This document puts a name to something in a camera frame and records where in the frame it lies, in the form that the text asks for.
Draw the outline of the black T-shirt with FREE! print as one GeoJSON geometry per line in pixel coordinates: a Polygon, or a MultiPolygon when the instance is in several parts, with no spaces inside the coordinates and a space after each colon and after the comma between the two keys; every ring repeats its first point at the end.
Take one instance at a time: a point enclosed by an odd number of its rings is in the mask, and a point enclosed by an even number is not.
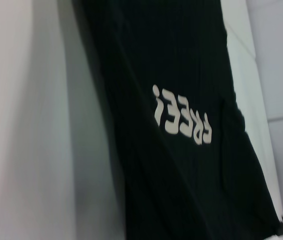
{"type": "Polygon", "coordinates": [[[265,240],[280,221],[237,105],[220,0],[80,0],[127,240],[265,240]]]}

